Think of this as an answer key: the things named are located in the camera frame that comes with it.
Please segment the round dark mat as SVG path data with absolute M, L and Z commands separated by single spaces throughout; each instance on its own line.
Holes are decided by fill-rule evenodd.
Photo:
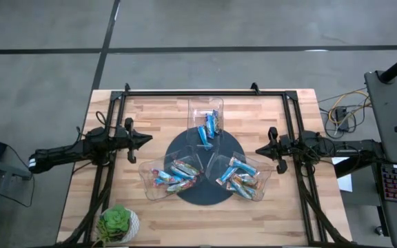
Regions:
M 231 197 L 232 192 L 223 189 L 215 182 L 216 175 L 224 172 L 224 169 L 214 165 L 209 172 L 208 166 L 220 155 L 228 158 L 232 157 L 233 153 L 245 155 L 241 144 L 229 132 L 224 131 L 209 142 L 212 148 L 206 150 L 203 148 L 198 129 L 193 127 L 174 138 L 164 157 L 164 171 L 169 174 L 172 172 L 170 167 L 176 159 L 181 159 L 202 170 L 193 187 L 177 194 L 184 201 L 194 205 L 215 205 Z

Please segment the white paper sheet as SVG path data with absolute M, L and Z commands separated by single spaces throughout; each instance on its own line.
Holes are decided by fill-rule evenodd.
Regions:
M 333 164 L 338 164 L 344 160 L 346 160 L 347 157 L 333 157 L 332 162 Z M 345 176 L 342 176 L 340 178 L 337 178 L 338 186 L 341 191 L 344 192 L 353 192 L 353 187 L 352 187 L 352 175 L 347 174 Z

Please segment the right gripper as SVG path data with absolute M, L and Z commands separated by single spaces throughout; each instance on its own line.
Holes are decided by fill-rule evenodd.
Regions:
M 284 174 L 287 171 L 287 162 L 283 160 L 281 155 L 281 144 L 277 141 L 278 131 L 275 127 L 270 127 L 267 133 L 269 143 L 258 148 L 255 153 L 277 161 L 276 171 L 278 174 Z

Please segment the green red-ended granola bar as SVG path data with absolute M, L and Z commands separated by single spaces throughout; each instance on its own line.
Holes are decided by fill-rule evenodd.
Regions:
M 196 169 L 195 167 L 191 166 L 190 164 L 187 164 L 183 161 L 180 160 L 174 160 L 174 166 L 177 167 L 179 170 L 192 175 L 192 176 L 198 176 L 201 171 L 199 169 Z
M 165 191 L 167 194 L 177 194 L 181 191 L 189 189 L 190 187 L 194 186 L 194 180 L 183 180 L 180 183 L 170 185 Z

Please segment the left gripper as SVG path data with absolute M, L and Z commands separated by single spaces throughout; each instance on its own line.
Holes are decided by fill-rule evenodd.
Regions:
M 134 121 L 133 121 L 133 119 L 130 117 L 126 118 L 125 122 L 124 122 L 124 127 L 128 132 L 128 152 L 127 152 L 128 161 L 131 164 L 135 164 L 136 156 L 134 154 L 134 151 L 136 148 L 134 147 Z M 140 149 L 142 146 L 144 146 L 146 143 L 148 143 L 149 141 L 151 141 L 153 139 L 153 136 L 149 135 L 149 134 L 138 133 L 137 136 L 140 138 L 137 141 L 137 149 Z

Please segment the clear plastic bin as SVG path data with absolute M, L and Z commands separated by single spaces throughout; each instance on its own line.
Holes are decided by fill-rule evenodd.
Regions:
M 213 110 L 217 110 L 219 113 L 219 126 L 220 133 L 215 134 L 214 138 L 208 138 L 207 141 L 210 143 L 209 148 L 205 148 L 201 142 L 198 126 L 203 125 L 207 134 L 206 128 L 206 114 L 212 114 Z M 188 100 L 188 116 L 187 116 L 187 142 L 198 149 L 205 151 L 216 150 L 220 146 L 221 139 L 224 133 L 224 121 L 223 121 L 223 110 L 224 101 L 220 97 L 211 96 L 198 96 Z
M 258 173 L 254 177 L 260 180 L 261 187 L 258 189 L 252 189 L 247 186 L 244 186 L 244 187 L 246 187 L 247 190 L 250 191 L 251 193 L 255 192 L 255 197 L 251 201 L 258 202 L 258 201 L 262 200 L 264 197 L 264 194 L 265 194 L 266 182 L 269 180 L 269 178 L 272 174 L 272 168 L 266 163 L 261 163 L 261 162 L 255 161 L 255 160 L 250 159 L 242 154 L 239 154 L 238 152 L 234 152 L 232 154 L 232 156 L 225 156 L 225 155 L 219 154 L 219 155 L 213 156 L 210 159 L 207 169 L 205 170 L 205 175 L 206 175 L 207 179 L 209 180 L 209 182 L 211 182 L 212 185 L 217 186 L 219 189 L 223 189 L 226 192 L 240 196 L 236 192 L 231 192 L 231 191 L 226 190 L 226 184 L 229 182 L 229 180 L 235 174 L 246 174 L 246 172 L 244 170 L 238 168 L 238 170 L 223 185 L 219 185 L 216 182 L 216 179 L 219 178 L 225 172 L 225 170 L 230 166 L 229 162 L 231 160 L 231 157 L 235 157 L 235 158 L 239 159 L 240 161 L 247 163 L 248 165 L 251 165 L 252 167 L 255 167 L 257 169 Z
M 151 173 L 151 169 L 154 168 L 154 169 L 163 170 L 164 172 L 168 173 L 171 176 L 176 176 L 170 169 L 170 167 L 172 165 L 174 166 L 174 160 L 183 161 L 183 162 L 190 164 L 191 166 L 193 166 L 196 169 L 199 169 L 201 171 L 201 173 L 198 176 L 195 176 L 196 180 L 195 180 L 194 186 L 190 187 L 189 189 L 196 187 L 202 181 L 204 170 L 203 170 L 201 160 L 196 154 L 186 154 L 186 153 L 175 152 L 173 154 L 168 154 L 167 156 L 164 156 L 163 158 L 158 158 L 153 161 L 144 162 L 139 165 L 139 175 L 141 176 L 141 179 L 143 180 L 143 184 L 145 186 L 145 195 L 147 196 L 147 198 L 149 200 L 159 200 L 159 199 L 171 196 L 171 195 L 175 195 L 175 194 L 167 194 L 166 193 L 165 190 L 170 185 L 162 185 L 160 187 L 153 186 L 153 181 L 154 181 L 155 177 Z M 186 192 L 189 189 L 181 191 L 177 194 Z

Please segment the black table frame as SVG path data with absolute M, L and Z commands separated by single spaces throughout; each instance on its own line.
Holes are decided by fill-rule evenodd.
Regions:
M 95 112 L 107 114 L 112 90 L 95 90 L 91 95 L 85 118 L 84 132 L 101 126 Z M 267 163 L 275 171 L 275 163 L 255 150 L 267 142 L 267 130 L 276 126 L 279 134 L 288 131 L 279 96 L 256 96 L 253 90 L 207 90 L 224 100 L 224 128 L 238 139 L 246 155 Z M 303 127 L 323 131 L 318 103 L 313 89 L 295 90 L 303 117 Z M 139 165 L 165 155 L 172 140 L 187 129 L 190 94 L 209 95 L 205 90 L 194 90 L 185 96 L 131 96 L 126 97 L 124 118 L 134 119 L 138 132 L 150 134 L 153 139 L 136 151 L 137 163 L 127 160 L 127 151 L 118 153 L 112 179 L 110 204 L 122 204 L 135 211 L 140 220 L 138 234 L 129 246 L 281 246 L 307 245 L 295 169 L 292 160 L 285 174 L 272 172 L 265 185 L 264 199 L 259 202 L 232 196 L 222 203 L 198 206 L 168 196 L 148 200 L 139 175 Z M 75 173 L 69 192 L 57 242 L 67 239 L 88 212 L 96 175 L 94 166 Z M 334 168 L 329 163 L 316 166 L 316 185 L 320 204 L 332 224 L 342 236 L 351 240 L 343 200 Z

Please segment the black power adapter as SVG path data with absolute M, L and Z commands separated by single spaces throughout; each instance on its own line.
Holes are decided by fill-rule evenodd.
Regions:
M 347 119 L 348 111 L 346 107 L 338 107 L 334 110 L 335 121 L 339 131 L 349 131 L 349 121 Z

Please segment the green white granola bar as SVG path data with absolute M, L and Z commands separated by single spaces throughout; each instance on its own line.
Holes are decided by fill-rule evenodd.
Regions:
M 250 176 L 249 174 L 235 174 L 232 178 L 241 185 L 250 187 L 252 189 L 258 189 L 261 187 L 260 180 Z

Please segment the green plant in white pot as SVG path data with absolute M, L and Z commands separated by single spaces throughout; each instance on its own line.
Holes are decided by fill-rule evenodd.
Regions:
M 115 205 L 103 211 L 99 216 L 93 247 L 129 242 L 137 235 L 139 228 L 140 221 L 134 211 L 123 205 Z

